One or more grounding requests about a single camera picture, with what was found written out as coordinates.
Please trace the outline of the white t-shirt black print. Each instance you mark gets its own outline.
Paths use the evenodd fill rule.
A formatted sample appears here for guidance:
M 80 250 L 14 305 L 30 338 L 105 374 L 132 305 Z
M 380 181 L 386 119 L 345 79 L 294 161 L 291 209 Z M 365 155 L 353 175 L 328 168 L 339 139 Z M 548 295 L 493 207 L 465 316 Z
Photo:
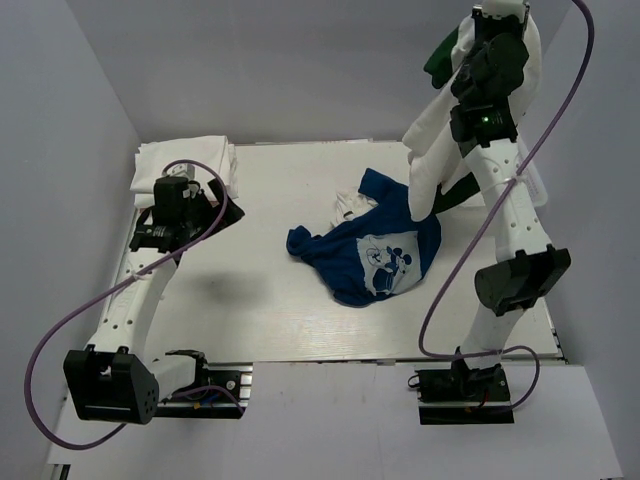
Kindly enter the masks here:
M 361 194 L 355 187 L 337 190 L 332 226 L 337 227 L 341 223 L 360 217 L 377 206 L 378 203 L 374 199 Z

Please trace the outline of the blue Mickey Mouse t-shirt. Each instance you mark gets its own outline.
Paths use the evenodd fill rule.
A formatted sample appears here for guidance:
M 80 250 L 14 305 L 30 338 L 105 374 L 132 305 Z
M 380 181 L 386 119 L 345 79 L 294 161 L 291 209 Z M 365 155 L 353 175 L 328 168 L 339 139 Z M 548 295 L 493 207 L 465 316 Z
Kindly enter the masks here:
M 438 218 L 415 222 L 408 187 L 368 168 L 358 192 L 372 210 L 324 235 L 304 226 L 288 232 L 288 253 L 313 267 L 336 301 L 364 307 L 412 289 L 424 279 L 441 245 Z

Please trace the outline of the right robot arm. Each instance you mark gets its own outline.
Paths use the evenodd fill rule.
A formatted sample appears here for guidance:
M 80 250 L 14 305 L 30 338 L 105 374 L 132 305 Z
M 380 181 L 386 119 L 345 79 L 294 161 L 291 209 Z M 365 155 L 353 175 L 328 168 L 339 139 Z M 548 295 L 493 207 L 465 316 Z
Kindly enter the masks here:
M 571 264 L 568 250 L 553 246 L 520 178 L 517 125 L 532 100 L 525 88 L 530 60 L 524 41 L 513 34 L 481 39 L 451 87 L 457 101 L 452 137 L 489 211 L 496 256 L 495 264 L 475 275 L 479 307 L 456 351 L 465 365 L 451 374 L 453 390 L 466 399 L 486 389 L 484 369 L 499 364 L 516 323 Z

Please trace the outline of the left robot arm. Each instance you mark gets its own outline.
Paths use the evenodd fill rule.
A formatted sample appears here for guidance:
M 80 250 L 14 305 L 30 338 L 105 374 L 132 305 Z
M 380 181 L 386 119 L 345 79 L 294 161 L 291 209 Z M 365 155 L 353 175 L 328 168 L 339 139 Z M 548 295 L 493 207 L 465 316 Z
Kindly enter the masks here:
M 128 251 L 128 285 L 115 293 L 96 332 L 81 350 L 67 353 L 63 371 L 82 420 L 147 424 L 170 403 L 191 408 L 222 392 L 211 380 L 204 353 L 169 350 L 144 360 L 147 337 L 164 291 L 182 258 L 181 248 L 207 239 L 244 215 L 222 183 L 164 176 L 154 204 L 138 217 Z

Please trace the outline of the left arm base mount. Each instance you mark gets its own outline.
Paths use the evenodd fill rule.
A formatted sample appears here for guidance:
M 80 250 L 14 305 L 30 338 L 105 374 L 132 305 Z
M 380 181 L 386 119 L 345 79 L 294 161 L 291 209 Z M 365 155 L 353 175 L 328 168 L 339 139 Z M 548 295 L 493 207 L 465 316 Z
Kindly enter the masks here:
M 253 366 L 208 364 L 190 386 L 162 400 L 155 418 L 238 420 L 248 407 Z

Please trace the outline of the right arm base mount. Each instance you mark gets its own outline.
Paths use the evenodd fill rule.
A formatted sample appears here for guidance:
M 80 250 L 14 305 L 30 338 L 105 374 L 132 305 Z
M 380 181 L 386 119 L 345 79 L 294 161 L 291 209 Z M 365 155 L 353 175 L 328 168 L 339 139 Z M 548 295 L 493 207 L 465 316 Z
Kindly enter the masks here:
M 463 387 L 452 370 L 417 370 L 407 381 L 417 393 L 422 426 L 507 425 L 514 423 L 505 372 Z

